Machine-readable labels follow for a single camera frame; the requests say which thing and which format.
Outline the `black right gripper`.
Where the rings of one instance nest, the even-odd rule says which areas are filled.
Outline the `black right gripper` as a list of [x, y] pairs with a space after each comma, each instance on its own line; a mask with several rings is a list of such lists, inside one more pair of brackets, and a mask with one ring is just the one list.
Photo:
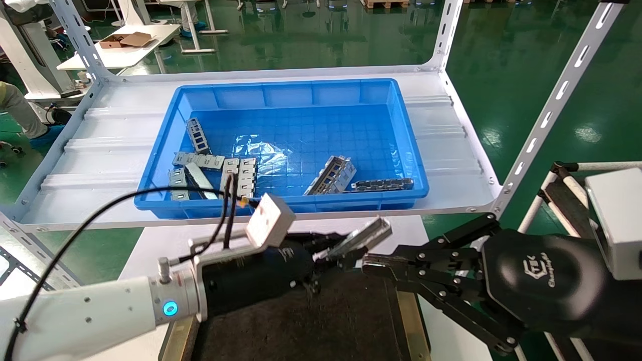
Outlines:
[[615, 279], [594, 240], [502, 230], [493, 214], [483, 214], [423, 245], [399, 245], [390, 255], [369, 253], [362, 259], [362, 270], [477, 272], [482, 256], [471, 245], [487, 236], [491, 236], [484, 244], [487, 290], [514, 317], [485, 299], [477, 302], [477, 308], [446, 285], [419, 276], [394, 280], [395, 287], [420, 295], [499, 354], [514, 352], [524, 325], [571, 338], [641, 340], [640, 281]]

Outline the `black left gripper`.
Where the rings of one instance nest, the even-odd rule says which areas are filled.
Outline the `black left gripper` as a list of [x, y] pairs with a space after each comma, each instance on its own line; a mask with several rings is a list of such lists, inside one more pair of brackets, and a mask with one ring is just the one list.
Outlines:
[[[346, 238], [347, 234], [336, 232], [298, 232], [296, 241], [254, 254], [243, 254], [238, 247], [199, 256], [199, 321], [314, 285], [319, 273], [314, 254]], [[351, 271], [367, 253], [351, 250], [328, 255], [328, 270]]]

